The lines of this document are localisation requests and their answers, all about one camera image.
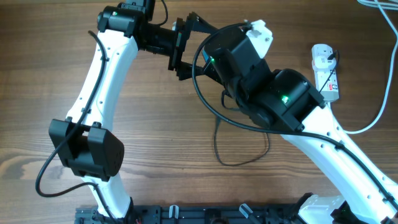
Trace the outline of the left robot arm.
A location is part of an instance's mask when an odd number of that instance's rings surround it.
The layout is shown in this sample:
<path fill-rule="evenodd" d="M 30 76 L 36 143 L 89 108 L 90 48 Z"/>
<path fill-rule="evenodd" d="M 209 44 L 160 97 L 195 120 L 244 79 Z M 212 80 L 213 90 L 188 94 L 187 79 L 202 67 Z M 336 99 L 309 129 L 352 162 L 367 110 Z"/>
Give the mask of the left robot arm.
<path fill-rule="evenodd" d="M 172 29 L 153 24 L 154 1 L 126 1 L 108 6 L 97 18 L 96 51 L 76 102 L 63 120 L 50 123 L 49 135 L 64 167 L 80 177 L 98 207 L 78 223 L 139 223 L 119 170 L 123 143 L 111 132 L 116 103 L 138 51 L 169 58 L 169 70 L 188 79 L 192 65 L 182 61 L 191 32 L 215 28 L 195 13 L 178 19 Z"/>

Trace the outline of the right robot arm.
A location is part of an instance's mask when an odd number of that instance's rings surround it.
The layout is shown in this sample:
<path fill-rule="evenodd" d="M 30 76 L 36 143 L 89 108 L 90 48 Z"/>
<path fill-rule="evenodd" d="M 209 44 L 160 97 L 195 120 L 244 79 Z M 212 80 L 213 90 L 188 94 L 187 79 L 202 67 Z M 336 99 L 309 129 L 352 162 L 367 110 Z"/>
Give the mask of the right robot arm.
<path fill-rule="evenodd" d="M 395 223 L 397 184 L 342 130 L 321 93 L 301 73 L 270 70 L 272 34 L 261 21 L 216 30 L 199 46 L 248 130 L 282 136 L 329 178 L 339 194 L 303 196 L 289 220 L 297 223 Z"/>

